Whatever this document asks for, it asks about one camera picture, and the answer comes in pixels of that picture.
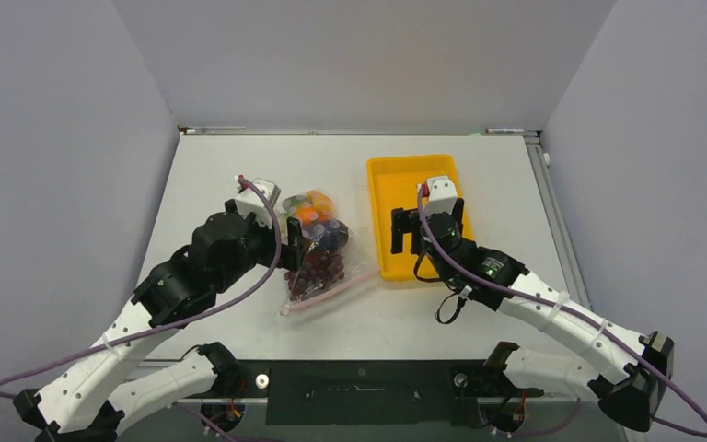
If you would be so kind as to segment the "dark red grape bunch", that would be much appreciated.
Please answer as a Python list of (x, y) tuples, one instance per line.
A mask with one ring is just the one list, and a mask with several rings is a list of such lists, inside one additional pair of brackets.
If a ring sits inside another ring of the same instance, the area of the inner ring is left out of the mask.
[(342, 260), (338, 251), (311, 251), (299, 272), (284, 273), (289, 301), (303, 301), (331, 290), (345, 277)]

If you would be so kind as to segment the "orange pumpkin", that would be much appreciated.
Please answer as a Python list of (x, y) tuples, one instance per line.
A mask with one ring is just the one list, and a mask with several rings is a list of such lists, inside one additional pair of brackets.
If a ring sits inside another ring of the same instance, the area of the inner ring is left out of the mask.
[(319, 212), (312, 204), (302, 204), (296, 208), (294, 217), (296, 217), (303, 225), (313, 224), (319, 221)]

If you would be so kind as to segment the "large purple eggplant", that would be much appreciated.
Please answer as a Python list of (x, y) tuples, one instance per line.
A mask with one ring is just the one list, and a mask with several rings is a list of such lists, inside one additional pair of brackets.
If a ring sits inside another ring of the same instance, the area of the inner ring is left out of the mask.
[(325, 251), (343, 249), (350, 238), (349, 228), (337, 218), (303, 226), (303, 235), (310, 240), (312, 248)]

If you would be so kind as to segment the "clear pink-dotted zip bag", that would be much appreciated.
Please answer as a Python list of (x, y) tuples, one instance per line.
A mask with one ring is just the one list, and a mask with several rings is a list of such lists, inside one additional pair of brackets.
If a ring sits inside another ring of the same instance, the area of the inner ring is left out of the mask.
[(284, 273), (287, 290), (282, 316), (310, 308), (377, 276), (376, 261), (339, 215), (325, 192), (310, 190), (284, 198), (282, 222), (299, 222), (307, 251), (298, 268)]

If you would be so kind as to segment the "yellow bell pepper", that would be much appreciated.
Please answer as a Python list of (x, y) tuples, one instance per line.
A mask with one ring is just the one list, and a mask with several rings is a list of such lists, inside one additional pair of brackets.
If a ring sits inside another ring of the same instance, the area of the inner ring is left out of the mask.
[(332, 216), (334, 214), (334, 204), (331, 198), (319, 191), (307, 192), (307, 200), (311, 207), (320, 215)]

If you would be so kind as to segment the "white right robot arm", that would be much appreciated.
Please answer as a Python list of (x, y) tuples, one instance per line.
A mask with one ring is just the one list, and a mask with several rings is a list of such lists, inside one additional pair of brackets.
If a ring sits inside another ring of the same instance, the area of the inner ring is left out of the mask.
[(455, 299), (454, 322), (470, 302), (521, 320), (571, 351), (558, 356), (499, 343), (483, 369), (496, 394), (535, 388), (596, 401), (609, 419), (645, 433), (657, 421), (674, 368), (675, 343), (666, 334), (621, 327), (558, 291), (510, 255), (462, 235), (464, 201), (446, 198), (420, 208), (395, 208), (391, 253), (411, 235), (417, 262), (430, 262)]

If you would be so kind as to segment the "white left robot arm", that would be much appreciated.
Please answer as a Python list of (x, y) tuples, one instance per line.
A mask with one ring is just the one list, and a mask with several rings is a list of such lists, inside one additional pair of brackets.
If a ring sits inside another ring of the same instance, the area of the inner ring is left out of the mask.
[(164, 341), (213, 315), (217, 297), (256, 266), (294, 270), (309, 241), (301, 222), (281, 222), (273, 205), (240, 195), (197, 227), (191, 242), (155, 266), (95, 343), (62, 362), (62, 374), (13, 400), (41, 441), (113, 441), (175, 401), (238, 387), (239, 364), (219, 342), (137, 380), (131, 373)]

